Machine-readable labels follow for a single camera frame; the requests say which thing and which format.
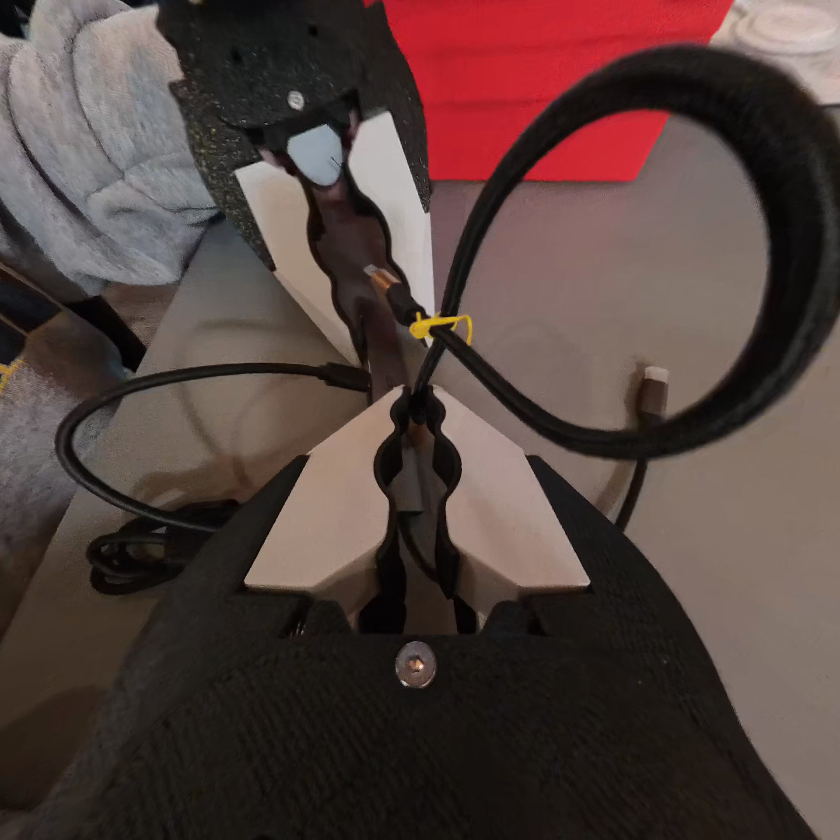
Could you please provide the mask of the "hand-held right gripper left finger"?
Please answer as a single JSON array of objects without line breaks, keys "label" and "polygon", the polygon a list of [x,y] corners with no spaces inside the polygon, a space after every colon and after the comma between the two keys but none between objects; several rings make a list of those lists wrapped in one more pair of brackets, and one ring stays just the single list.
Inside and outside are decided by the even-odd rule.
[{"label": "hand-held right gripper left finger", "polygon": [[407,406],[408,388],[397,386],[311,450],[247,589],[336,602],[362,632],[403,632],[406,571],[391,484],[403,468]]}]

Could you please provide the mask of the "person's left forearm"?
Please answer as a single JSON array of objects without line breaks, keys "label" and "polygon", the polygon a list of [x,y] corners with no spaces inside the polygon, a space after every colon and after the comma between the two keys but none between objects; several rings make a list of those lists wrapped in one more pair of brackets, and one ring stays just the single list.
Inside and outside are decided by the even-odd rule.
[{"label": "person's left forearm", "polygon": [[178,282],[217,214],[156,7],[37,2],[2,36],[2,262],[56,296]]}]

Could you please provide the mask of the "red plastic bin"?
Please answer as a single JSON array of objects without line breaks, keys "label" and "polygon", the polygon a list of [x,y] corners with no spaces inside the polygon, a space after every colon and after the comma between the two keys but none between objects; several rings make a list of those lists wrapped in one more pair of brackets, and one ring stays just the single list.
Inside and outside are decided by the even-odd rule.
[{"label": "red plastic bin", "polygon": [[384,1],[434,182],[483,182],[561,93],[643,49],[706,45],[727,1]]}]

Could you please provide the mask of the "white desk lamp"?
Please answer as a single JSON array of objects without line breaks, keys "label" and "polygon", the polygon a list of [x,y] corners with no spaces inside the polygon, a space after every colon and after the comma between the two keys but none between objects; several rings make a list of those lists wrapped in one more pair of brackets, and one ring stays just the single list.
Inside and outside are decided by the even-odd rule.
[{"label": "white desk lamp", "polygon": [[736,1],[710,43],[781,68],[821,105],[839,105],[838,1]]}]

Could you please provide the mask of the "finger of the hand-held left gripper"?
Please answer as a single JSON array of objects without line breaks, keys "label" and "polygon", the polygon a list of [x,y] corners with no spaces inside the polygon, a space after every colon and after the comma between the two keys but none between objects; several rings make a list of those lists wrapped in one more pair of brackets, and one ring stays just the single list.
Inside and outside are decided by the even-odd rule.
[{"label": "finger of the hand-held left gripper", "polygon": [[334,269],[322,266],[311,243],[304,186],[263,161],[234,175],[273,262],[273,276],[346,361],[366,365],[359,318],[361,269],[346,260]]},{"label": "finger of the hand-held left gripper", "polygon": [[347,164],[354,186],[381,221],[386,264],[405,281],[426,314],[435,315],[431,214],[417,191],[388,111],[362,120]]}]

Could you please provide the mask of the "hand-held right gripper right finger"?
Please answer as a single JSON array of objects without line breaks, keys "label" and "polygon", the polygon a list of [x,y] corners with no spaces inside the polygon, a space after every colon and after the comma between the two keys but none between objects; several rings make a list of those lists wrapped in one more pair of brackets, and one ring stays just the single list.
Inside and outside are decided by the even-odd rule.
[{"label": "hand-held right gripper right finger", "polygon": [[443,388],[433,394],[460,463],[444,505],[459,559],[455,593],[479,625],[501,602],[586,590],[590,577],[523,449]]}]

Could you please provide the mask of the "yellow twist tie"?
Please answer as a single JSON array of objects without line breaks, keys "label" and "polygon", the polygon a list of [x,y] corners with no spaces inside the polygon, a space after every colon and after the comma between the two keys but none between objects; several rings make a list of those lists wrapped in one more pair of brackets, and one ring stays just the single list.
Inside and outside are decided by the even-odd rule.
[{"label": "yellow twist tie", "polygon": [[474,335],[474,325],[472,318],[467,314],[450,317],[444,317],[438,314],[433,317],[424,318],[418,312],[414,321],[409,323],[408,330],[416,340],[426,341],[432,338],[431,332],[435,328],[448,327],[451,332],[455,332],[461,324],[465,326],[466,330],[465,343],[470,346]]}]

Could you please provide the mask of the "braided cable orange plugs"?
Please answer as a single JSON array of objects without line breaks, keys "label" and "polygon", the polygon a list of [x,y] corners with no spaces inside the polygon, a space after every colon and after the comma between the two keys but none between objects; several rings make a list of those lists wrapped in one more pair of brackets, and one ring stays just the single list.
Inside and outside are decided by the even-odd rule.
[{"label": "braided cable orange plugs", "polygon": [[668,112],[716,134],[739,160],[759,199],[769,249],[763,302],[729,373],[683,413],[647,429],[582,427],[528,399],[450,324],[437,324],[430,329],[433,344],[415,386],[406,393],[412,420],[432,417],[431,379],[447,351],[511,414],[551,443],[602,459],[659,459],[747,426],[803,375],[838,320],[838,136],[793,79],[724,49],[669,45],[637,52],[586,77],[543,110],[501,159],[468,216],[441,316],[459,315],[485,236],[531,169],[578,130],[632,111]]}]

